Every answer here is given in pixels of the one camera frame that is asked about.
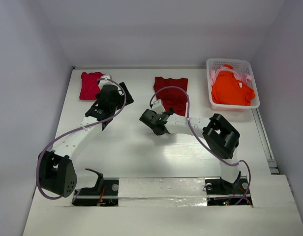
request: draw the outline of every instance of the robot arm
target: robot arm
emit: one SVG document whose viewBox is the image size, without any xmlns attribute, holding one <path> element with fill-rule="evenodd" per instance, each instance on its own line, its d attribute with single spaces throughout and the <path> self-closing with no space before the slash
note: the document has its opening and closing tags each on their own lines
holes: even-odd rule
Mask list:
<svg viewBox="0 0 303 236">
<path fill-rule="evenodd" d="M 211 118 L 190 118 L 190 123 L 198 137 L 204 138 L 211 151 L 229 164 L 237 163 L 236 148 L 239 145 L 239 132 L 220 114 Z M 151 110 L 146 109 L 140 117 L 145 125 L 156 135 L 188 134 L 193 135 L 188 118 L 166 112 L 161 101 L 154 102 Z M 223 188 L 232 192 L 241 177 L 238 166 L 230 167 L 220 161 Z"/>
<path fill-rule="evenodd" d="M 101 191 L 103 175 L 91 169 L 86 169 L 81 175 L 77 175 L 74 164 L 82 150 L 90 140 L 98 133 L 102 132 L 111 122 L 109 119 L 116 110 L 124 104 L 134 102 L 124 83 L 120 83 L 125 95 L 119 93 L 119 88 L 108 80 L 99 83 L 101 92 L 96 95 L 97 100 L 85 113 L 85 117 L 77 129 L 79 132 L 70 134 L 61 144 L 51 151 L 46 151 L 39 166 L 39 182 L 41 188 L 56 193 L 62 197 L 68 197 L 75 188 L 84 188 L 88 191 Z M 87 177 L 88 184 L 83 182 L 83 177 Z"/>
</svg>

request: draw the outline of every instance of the orange shirt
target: orange shirt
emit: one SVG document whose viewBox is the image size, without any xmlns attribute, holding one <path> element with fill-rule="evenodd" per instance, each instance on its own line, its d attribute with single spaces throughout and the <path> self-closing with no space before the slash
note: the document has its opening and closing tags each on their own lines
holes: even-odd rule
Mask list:
<svg viewBox="0 0 303 236">
<path fill-rule="evenodd" d="M 221 71 L 212 87 L 212 100 L 214 103 L 251 106 L 253 98 L 255 98 L 253 89 L 242 81 L 237 80 L 230 71 Z"/>
</svg>

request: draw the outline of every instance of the white plastic basket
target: white plastic basket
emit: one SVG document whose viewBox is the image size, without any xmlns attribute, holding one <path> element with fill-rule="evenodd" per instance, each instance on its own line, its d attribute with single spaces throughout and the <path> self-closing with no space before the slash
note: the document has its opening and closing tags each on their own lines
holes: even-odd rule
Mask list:
<svg viewBox="0 0 303 236">
<path fill-rule="evenodd" d="M 217 70 L 219 67 L 224 64 L 233 66 L 234 70 L 242 72 L 244 74 L 250 75 L 252 81 L 248 83 L 248 86 L 254 90 L 255 98 L 251 100 L 251 106 L 239 106 L 239 105 L 226 105 L 214 103 L 212 100 L 212 87 L 210 79 L 210 70 Z M 207 83 L 209 88 L 210 102 L 213 110 L 225 110 L 225 111 L 246 111 L 248 109 L 258 108 L 260 106 L 259 94 L 256 89 L 256 84 L 251 68 L 251 64 L 245 60 L 238 59 L 223 59 L 223 58 L 211 58 L 206 61 L 207 68 Z"/>
</svg>

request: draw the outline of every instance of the screw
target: screw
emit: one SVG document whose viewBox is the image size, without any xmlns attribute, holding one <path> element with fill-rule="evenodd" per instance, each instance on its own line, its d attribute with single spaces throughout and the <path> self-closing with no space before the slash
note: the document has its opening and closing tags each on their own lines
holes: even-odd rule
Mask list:
<svg viewBox="0 0 303 236">
<path fill-rule="evenodd" d="M 248 183 L 243 183 L 242 188 L 247 189 L 248 188 Z"/>
<path fill-rule="evenodd" d="M 119 186 L 117 184 L 112 185 L 112 190 L 117 191 L 119 189 Z"/>
<path fill-rule="evenodd" d="M 205 187 L 207 190 L 212 190 L 212 183 L 207 183 Z"/>
</svg>

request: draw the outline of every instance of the cable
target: cable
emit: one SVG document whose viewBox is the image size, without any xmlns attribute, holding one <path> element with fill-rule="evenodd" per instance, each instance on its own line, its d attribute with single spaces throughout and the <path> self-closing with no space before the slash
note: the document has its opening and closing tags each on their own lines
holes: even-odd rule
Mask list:
<svg viewBox="0 0 303 236">
<path fill-rule="evenodd" d="M 71 133 L 74 133 L 76 131 L 79 131 L 79 130 L 82 130 L 83 128 L 88 128 L 88 127 L 91 127 L 91 126 L 94 126 L 94 125 L 97 125 L 97 124 L 101 124 L 101 123 L 104 123 L 104 122 L 107 122 L 107 121 L 110 121 L 112 120 L 114 117 L 116 117 L 118 114 L 121 113 L 121 111 L 123 110 L 123 108 L 125 107 L 126 105 L 126 94 L 125 94 L 125 91 L 124 89 L 115 81 L 111 80 L 111 79 L 98 79 L 98 81 L 100 80 L 108 80 L 110 82 L 112 82 L 113 84 L 115 84 L 116 86 L 118 86 L 123 94 L 124 94 L 124 102 L 123 102 L 123 105 L 122 107 L 119 109 L 119 111 L 117 113 L 115 113 L 114 115 L 110 116 L 109 118 L 106 118 L 106 119 L 103 119 L 101 121 L 98 121 L 98 122 L 95 122 L 95 123 L 92 123 L 92 124 L 88 124 L 88 125 L 85 125 L 84 127 L 78 127 L 76 129 L 72 129 L 60 136 L 58 136 L 57 138 L 55 138 L 54 140 L 52 140 L 50 143 L 47 144 L 47 146 L 43 149 L 43 151 L 41 152 L 41 154 L 39 155 L 39 158 L 38 158 L 38 163 L 37 163 L 37 168 L 36 168 L 36 171 L 35 171 L 35 178 L 36 178 L 36 185 L 37 185 L 37 188 L 39 190 L 39 192 L 41 193 L 41 195 L 49 200 L 56 200 L 56 199 L 59 199 L 61 198 L 61 196 L 58 196 L 58 197 L 50 197 L 48 196 L 45 192 L 43 192 L 42 188 L 41 188 L 41 184 L 40 184 L 40 180 L 39 180 L 39 170 L 40 170 L 40 165 L 41 165 L 41 161 L 42 161 L 42 157 L 44 156 L 44 153 L 47 151 L 47 149 L 53 144 L 55 143 L 57 140 L 65 137 L 66 135 L 69 135 Z"/>
<path fill-rule="evenodd" d="M 250 202 L 250 200 L 248 198 L 244 198 L 248 203 L 249 205 L 252 205 L 252 203 Z"/>
<path fill-rule="evenodd" d="M 99 200 L 98 200 L 97 204 L 99 204 L 99 203 L 102 202 L 102 197 L 103 197 L 103 195 L 104 195 L 104 193 L 105 193 L 105 191 L 106 191 L 106 188 L 107 188 L 107 186 L 105 185 L 105 186 L 103 187 L 103 189 L 102 189 L 102 192 L 101 192 L 101 194 L 100 194 L 100 197 L 99 197 Z"/>
<path fill-rule="evenodd" d="M 72 199 L 72 203 L 74 203 L 74 201 L 76 200 L 76 198 L 77 198 L 77 196 L 79 195 L 79 193 L 81 192 L 81 190 L 82 190 L 81 188 L 78 189 L 78 191 L 77 191 L 75 197 L 73 197 L 73 199 Z"/>
<path fill-rule="evenodd" d="M 243 189 L 242 189 L 242 188 L 238 187 L 238 189 L 244 193 L 244 191 L 243 191 Z"/>
<path fill-rule="evenodd" d="M 249 181 L 248 181 L 248 186 L 247 186 L 247 189 L 245 191 L 245 193 L 243 194 L 242 197 L 240 196 L 234 196 L 234 198 L 240 198 L 236 203 L 235 205 L 238 205 L 242 199 L 244 199 L 249 191 L 249 188 L 250 188 L 250 184 L 251 184 L 251 171 L 250 171 L 250 168 L 247 164 L 246 161 L 244 160 L 239 160 L 237 163 L 234 163 L 234 164 L 230 164 L 228 162 L 226 162 L 225 160 L 221 159 L 219 156 L 217 156 L 215 153 L 213 153 L 203 142 L 202 140 L 200 139 L 200 137 L 196 134 L 195 130 L 193 129 L 192 125 L 191 125 L 191 122 L 190 122 L 190 99 L 189 99 L 189 95 L 186 93 L 186 91 L 184 91 L 182 88 L 180 87 L 177 87 L 177 86 L 168 86 L 168 87 L 164 87 L 164 88 L 161 88 L 160 90 L 158 90 L 152 97 L 151 97 L 151 100 L 150 100 L 150 106 L 152 105 L 152 100 L 153 98 L 161 91 L 165 90 L 165 89 L 179 89 L 181 90 L 185 95 L 186 95 L 186 98 L 187 98 L 187 110 L 186 110 L 186 117 L 187 117 L 187 123 L 190 127 L 190 130 L 193 134 L 193 136 L 196 138 L 196 140 L 210 153 L 212 154 L 214 157 L 216 157 L 219 161 L 221 161 L 222 163 L 226 164 L 227 166 L 231 166 L 231 167 L 234 167 L 234 166 L 237 166 L 239 165 L 240 162 L 243 162 L 247 169 L 248 169 L 248 173 L 249 173 Z"/>
</svg>

